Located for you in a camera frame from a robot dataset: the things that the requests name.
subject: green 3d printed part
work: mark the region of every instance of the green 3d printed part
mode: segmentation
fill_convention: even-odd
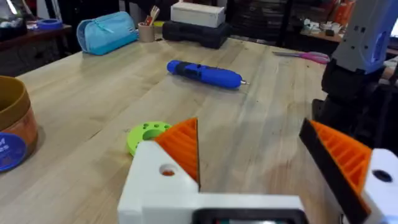
[[[134,127],[127,136],[127,146],[132,156],[135,155],[138,143],[151,140],[169,129],[171,125],[161,121],[145,122]]]

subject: pink scissors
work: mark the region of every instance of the pink scissors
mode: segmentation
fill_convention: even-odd
[[[285,53],[285,52],[272,52],[274,55],[285,56],[285,57],[300,57],[320,64],[326,65],[330,62],[330,57],[320,52],[308,52],[308,53]]]

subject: white box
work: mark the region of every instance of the white box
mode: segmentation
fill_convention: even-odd
[[[178,2],[171,7],[171,20],[217,28],[225,22],[225,8],[189,2]]]

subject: blue screwdriver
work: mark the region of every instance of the blue screwdriver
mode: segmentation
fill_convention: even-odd
[[[242,76],[231,70],[209,67],[189,62],[172,60],[167,64],[167,70],[174,75],[181,75],[210,85],[228,89],[237,89],[249,84]]]

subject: blue pencil case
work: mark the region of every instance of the blue pencil case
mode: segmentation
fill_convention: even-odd
[[[77,39],[82,51],[104,55],[138,39],[138,31],[131,16],[116,12],[96,19],[81,21]]]

